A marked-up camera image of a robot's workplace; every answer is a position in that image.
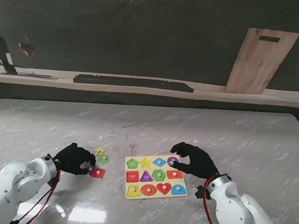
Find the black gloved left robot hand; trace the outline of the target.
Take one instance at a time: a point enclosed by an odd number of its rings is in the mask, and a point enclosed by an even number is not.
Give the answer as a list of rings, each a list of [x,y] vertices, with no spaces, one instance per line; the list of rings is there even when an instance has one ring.
[[[56,166],[73,175],[87,175],[96,165],[96,157],[77,143],[72,143],[52,157]]]

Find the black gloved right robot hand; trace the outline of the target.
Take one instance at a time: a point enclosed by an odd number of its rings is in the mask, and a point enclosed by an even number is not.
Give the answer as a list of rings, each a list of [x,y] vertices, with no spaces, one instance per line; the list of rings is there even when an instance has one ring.
[[[174,145],[170,152],[176,153],[181,158],[188,157],[190,159],[189,164],[173,162],[171,166],[175,169],[202,179],[220,176],[209,154],[201,148],[181,142]]]

